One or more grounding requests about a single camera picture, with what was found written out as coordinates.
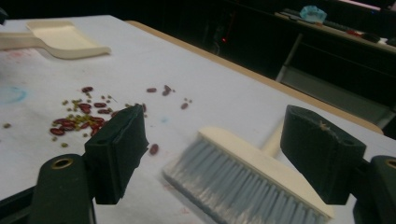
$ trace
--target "blue object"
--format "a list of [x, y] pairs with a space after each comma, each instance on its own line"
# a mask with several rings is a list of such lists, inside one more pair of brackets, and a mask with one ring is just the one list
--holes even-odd
[[327, 13], [315, 6], [306, 6], [301, 10], [300, 16], [305, 21], [323, 23], [326, 20]]

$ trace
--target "table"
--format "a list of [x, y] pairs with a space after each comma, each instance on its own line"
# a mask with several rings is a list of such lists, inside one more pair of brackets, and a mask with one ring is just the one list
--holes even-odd
[[[396, 156], [396, 142], [375, 126], [185, 43], [175, 45], [175, 39], [139, 23], [132, 26], [111, 16], [68, 20], [112, 52], [74, 61], [53, 58], [43, 49], [0, 52], [0, 123], [11, 124], [0, 128], [0, 199], [32, 187], [45, 161], [84, 152], [84, 132], [52, 142], [49, 128], [54, 119], [70, 113], [64, 100], [86, 99], [81, 93], [85, 86], [94, 87], [93, 100], [111, 95], [113, 109], [145, 103], [148, 141], [160, 146], [158, 154], [142, 158], [117, 205], [95, 206], [98, 223], [212, 223], [163, 180], [161, 169], [206, 125], [260, 147], [286, 105], [314, 110], [360, 139], [368, 147], [366, 159]], [[26, 31], [25, 22], [8, 21], [2, 31]], [[164, 85], [175, 91], [162, 96]], [[159, 91], [146, 92], [151, 87]], [[191, 103], [182, 110], [186, 100]], [[62, 142], [69, 147], [61, 147]], [[277, 158], [292, 166], [283, 154]], [[331, 223], [351, 223], [353, 204], [351, 197], [347, 207], [335, 206]]]

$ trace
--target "white dustpan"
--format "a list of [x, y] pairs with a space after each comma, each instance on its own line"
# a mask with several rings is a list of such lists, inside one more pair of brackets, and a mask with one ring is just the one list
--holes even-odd
[[78, 59], [106, 54], [109, 47], [101, 46], [70, 21], [28, 21], [27, 33], [0, 33], [0, 49], [46, 49], [61, 59]]

